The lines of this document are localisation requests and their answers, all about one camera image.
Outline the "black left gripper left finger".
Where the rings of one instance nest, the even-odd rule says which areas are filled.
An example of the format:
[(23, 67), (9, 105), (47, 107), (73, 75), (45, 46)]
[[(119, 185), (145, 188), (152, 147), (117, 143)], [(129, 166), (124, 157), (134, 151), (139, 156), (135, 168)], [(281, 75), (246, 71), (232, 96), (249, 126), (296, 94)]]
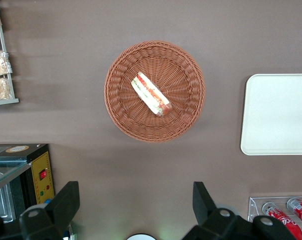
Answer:
[(21, 214), (23, 239), (62, 240), (79, 207), (79, 183), (70, 181), (47, 205), (34, 205)]

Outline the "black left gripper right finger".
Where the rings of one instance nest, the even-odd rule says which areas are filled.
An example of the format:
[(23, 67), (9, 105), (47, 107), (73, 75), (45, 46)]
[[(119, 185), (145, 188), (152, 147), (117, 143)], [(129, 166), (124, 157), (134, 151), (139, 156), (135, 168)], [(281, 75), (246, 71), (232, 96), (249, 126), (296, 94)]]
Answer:
[(252, 226), (228, 208), (217, 207), (204, 183), (193, 183), (192, 206), (197, 220), (186, 240), (252, 239)]

